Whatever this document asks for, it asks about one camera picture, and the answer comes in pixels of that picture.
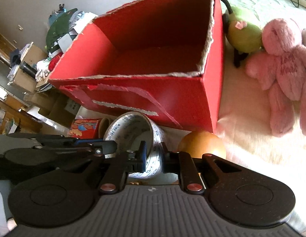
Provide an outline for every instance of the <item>bed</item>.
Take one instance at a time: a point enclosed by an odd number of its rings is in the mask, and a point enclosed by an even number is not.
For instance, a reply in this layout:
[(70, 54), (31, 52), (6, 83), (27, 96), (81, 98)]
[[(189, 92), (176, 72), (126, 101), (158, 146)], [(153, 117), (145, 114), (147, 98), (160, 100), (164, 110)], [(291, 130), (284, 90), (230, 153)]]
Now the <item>bed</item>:
[[(274, 18), (292, 17), (306, 28), (306, 9), (295, 8), (290, 0), (228, 0), (255, 12), (262, 26)], [(227, 43), (225, 74), (218, 126), (215, 134), (227, 148), (227, 159), (286, 183), (295, 193), (296, 207), (289, 221), (291, 227), (306, 236), (306, 137), (298, 123), (299, 103), (295, 104), (296, 123), (292, 133), (282, 138), (271, 136), (268, 92), (249, 78), (244, 67), (233, 65), (233, 49)], [(78, 116), (98, 118), (103, 114), (81, 107)], [(162, 127), (169, 150), (174, 150), (188, 131)], [(166, 177), (156, 177), (150, 184), (163, 184)]]

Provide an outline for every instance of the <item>screw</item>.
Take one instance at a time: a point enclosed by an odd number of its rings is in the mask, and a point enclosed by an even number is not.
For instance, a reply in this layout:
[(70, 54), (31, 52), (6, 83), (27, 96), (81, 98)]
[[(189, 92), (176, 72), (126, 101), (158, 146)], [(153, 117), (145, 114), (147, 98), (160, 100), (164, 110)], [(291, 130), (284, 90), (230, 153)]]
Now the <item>screw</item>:
[(101, 149), (97, 149), (97, 150), (96, 150), (96, 153), (94, 154), (94, 156), (97, 156), (97, 157), (103, 156), (102, 150), (101, 150)]
[(189, 191), (201, 191), (202, 186), (198, 183), (190, 183), (189, 185), (187, 185), (187, 189)]
[(135, 152), (133, 150), (127, 150), (128, 152), (128, 158), (130, 159), (135, 159)]
[(105, 183), (103, 184), (100, 189), (103, 191), (114, 191), (116, 189), (116, 186), (112, 183)]

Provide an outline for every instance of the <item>black cylinder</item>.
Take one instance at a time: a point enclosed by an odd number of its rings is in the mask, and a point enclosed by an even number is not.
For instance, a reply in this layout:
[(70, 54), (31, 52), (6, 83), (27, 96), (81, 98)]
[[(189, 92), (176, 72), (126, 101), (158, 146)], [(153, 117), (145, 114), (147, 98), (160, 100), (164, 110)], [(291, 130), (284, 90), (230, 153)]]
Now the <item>black cylinder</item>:
[(32, 68), (28, 63), (26, 63), (25, 61), (23, 61), (20, 64), (20, 69), (23, 70), (23, 72), (27, 73), (30, 77), (35, 79), (35, 74), (37, 73), (37, 71)]

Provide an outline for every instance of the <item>packing tape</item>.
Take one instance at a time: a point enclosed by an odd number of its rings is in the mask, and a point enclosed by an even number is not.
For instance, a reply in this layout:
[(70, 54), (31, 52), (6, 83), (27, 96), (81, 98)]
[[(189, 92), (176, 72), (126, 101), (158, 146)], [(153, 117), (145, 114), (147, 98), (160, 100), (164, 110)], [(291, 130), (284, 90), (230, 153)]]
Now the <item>packing tape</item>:
[(164, 141), (164, 132), (145, 115), (139, 112), (121, 115), (109, 126), (104, 140), (114, 140), (118, 145), (117, 153), (138, 150), (140, 142), (146, 141), (146, 172), (132, 173), (129, 177), (148, 179), (161, 173), (158, 146)]
[(105, 136), (105, 133), (109, 127), (109, 125), (112, 123), (112, 119), (110, 118), (102, 118), (99, 127), (98, 127), (98, 138), (103, 139)]

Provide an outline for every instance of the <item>green stuffed toy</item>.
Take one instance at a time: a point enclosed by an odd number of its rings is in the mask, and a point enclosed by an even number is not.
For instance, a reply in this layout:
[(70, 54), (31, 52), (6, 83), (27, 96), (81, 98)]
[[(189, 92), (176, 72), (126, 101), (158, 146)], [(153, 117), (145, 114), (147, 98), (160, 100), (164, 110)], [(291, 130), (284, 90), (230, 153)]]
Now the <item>green stuffed toy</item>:
[(259, 50), (262, 46), (260, 22), (252, 11), (231, 7), (227, 0), (221, 1), (228, 9), (222, 15), (223, 30), (234, 47), (234, 65), (238, 68), (249, 53)]

